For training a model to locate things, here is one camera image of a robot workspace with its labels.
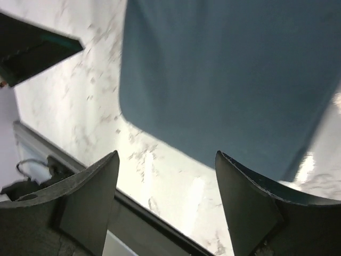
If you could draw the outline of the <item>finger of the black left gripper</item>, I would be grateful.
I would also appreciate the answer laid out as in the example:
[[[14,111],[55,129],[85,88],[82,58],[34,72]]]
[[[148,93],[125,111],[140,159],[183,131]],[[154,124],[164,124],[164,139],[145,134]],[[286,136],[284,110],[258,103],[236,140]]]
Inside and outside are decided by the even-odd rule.
[[[15,87],[83,49],[76,38],[2,12],[1,87]]]

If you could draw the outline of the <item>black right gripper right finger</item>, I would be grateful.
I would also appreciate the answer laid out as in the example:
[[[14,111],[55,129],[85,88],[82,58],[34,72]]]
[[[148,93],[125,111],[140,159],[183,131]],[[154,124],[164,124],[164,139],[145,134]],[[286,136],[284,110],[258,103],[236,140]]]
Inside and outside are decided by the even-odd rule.
[[[340,255],[340,201],[294,190],[221,151],[215,170],[235,255]]]

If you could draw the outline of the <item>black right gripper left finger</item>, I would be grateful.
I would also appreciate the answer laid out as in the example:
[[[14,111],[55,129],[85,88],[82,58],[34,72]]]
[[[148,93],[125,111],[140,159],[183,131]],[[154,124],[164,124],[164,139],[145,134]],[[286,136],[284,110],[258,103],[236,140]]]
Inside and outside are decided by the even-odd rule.
[[[1,255],[102,255],[118,151],[16,201],[1,202]]]

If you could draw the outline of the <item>blue-grey t-shirt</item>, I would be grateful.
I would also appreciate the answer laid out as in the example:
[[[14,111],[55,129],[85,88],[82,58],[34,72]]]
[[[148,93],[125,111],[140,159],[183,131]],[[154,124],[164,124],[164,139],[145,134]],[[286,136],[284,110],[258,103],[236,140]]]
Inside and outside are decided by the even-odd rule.
[[[214,166],[290,181],[340,83],[340,1],[128,1],[119,103]]]

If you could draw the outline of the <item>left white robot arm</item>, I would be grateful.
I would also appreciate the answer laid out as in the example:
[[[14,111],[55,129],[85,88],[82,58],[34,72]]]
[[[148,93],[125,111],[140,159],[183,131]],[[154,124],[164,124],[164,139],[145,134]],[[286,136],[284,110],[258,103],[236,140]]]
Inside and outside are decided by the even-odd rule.
[[[1,186],[24,179],[13,123],[19,119],[14,87],[81,52],[81,42],[1,13]]]

